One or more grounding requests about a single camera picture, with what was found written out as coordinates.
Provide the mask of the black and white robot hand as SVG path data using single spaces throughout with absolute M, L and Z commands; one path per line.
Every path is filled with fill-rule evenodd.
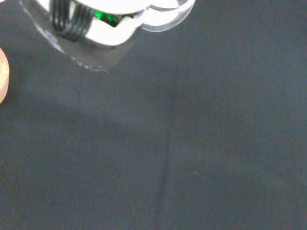
M 71 41 L 104 46 L 129 40 L 143 24 L 151 0 L 36 0 L 53 32 Z

